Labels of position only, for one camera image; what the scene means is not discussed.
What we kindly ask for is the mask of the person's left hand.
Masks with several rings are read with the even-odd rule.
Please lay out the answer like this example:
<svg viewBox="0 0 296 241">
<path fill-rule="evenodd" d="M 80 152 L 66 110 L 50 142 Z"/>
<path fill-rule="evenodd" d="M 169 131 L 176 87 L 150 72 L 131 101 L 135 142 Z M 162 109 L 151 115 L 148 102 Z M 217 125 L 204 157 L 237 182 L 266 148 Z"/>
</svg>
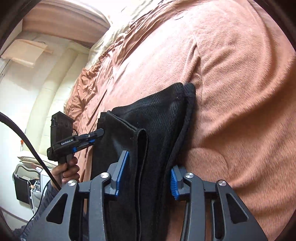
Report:
<svg viewBox="0 0 296 241">
<path fill-rule="evenodd" d="M 73 157 L 68 163 L 59 164 L 52 169 L 51 173 L 60 187 L 70 180 L 79 182 L 80 175 L 78 172 L 80 168 L 77 163 L 78 159 Z"/>
</svg>

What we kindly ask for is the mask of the left forearm dark sleeve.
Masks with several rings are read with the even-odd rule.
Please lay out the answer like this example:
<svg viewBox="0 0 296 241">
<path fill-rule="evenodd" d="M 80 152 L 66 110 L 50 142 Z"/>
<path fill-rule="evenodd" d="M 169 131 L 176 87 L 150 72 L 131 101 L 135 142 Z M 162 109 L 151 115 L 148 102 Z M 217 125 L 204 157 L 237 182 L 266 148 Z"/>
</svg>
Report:
<svg viewBox="0 0 296 241">
<path fill-rule="evenodd" d="M 39 218 L 45 211 L 45 209 L 48 207 L 50 202 L 54 199 L 54 197 L 58 194 L 58 191 L 52 186 L 51 182 L 47 185 L 47 190 L 45 192 L 45 195 L 43 196 L 43 199 L 40 203 L 40 207 L 36 212 L 36 215 L 34 218 L 29 221 L 27 225 L 22 226 L 21 228 L 16 228 L 13 231 L 13 234 L 19 239 L 19 240 L 27 240 L 27 236 L 30 233 L 32 227 L 38 222 Z"/>
</svg>

